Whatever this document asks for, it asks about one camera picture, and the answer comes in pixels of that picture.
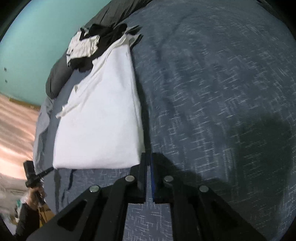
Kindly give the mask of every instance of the black sleeve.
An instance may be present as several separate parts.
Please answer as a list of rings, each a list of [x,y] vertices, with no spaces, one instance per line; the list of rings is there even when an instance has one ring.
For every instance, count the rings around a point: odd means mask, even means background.
[[[16,241],[13,237],[6,224],[4,223],[2,217],[0,216],[0,240],[1,241]]]
[[[39,213],[27,204],[23,204],[20,212],[20,220],[14,237],[17,241],[25,241],[31,233],[39,228]]]

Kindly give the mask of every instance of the wall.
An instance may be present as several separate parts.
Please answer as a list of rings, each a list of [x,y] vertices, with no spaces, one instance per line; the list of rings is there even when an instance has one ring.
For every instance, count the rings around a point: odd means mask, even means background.
[[[79,28],[109,1],[32,0],[0,42],[0,92],[42,104],[53,64]]]

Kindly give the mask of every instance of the folded white shirt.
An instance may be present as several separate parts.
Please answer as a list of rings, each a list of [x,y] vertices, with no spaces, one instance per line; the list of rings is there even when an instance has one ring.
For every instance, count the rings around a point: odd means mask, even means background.
[[[76,85],[54,143],[54,168],[128,168],[144,149],[141,106],[130,46],[138,36],[124,34]]]

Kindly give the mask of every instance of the metal screw head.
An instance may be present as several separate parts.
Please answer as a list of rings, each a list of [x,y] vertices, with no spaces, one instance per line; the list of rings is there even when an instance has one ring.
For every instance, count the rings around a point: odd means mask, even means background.
[[[172,176],[165,176],[164,177],[164,180],[167,182],[167,183],[170,183],[174,180],[174,178]]]
[[[135,177],[134,176],[132,176],[132,175],[126,176],[126,181],[127,182],[133,182],[134,180],[135,180]]]
[[[98,190],[100,190],[100,187],[98,185],[93,185],[89,188],[89,190],[91,192],[97,192]]]
[[[201,192],[207,192],[208,190],[209,190],[209,188],[207,186],[205,186],[205,185],[200,186],[200,191]]]

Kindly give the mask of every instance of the blue bedspread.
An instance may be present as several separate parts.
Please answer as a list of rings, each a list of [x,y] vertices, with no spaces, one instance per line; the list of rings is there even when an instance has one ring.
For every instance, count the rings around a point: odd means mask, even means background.
[[[296,42],[255,0],[154,0],[125,21],[139,24],[132,49],[145,144],[185,183],[206,183],[268,240],[296,215]],[[42,168],[51,166],[58,120],[74,71],[55,100]],[[92,184],[128,170],[58,170],[47,202],[62,210]],[[124,240],[172,240],[167,205],[130,205]]]

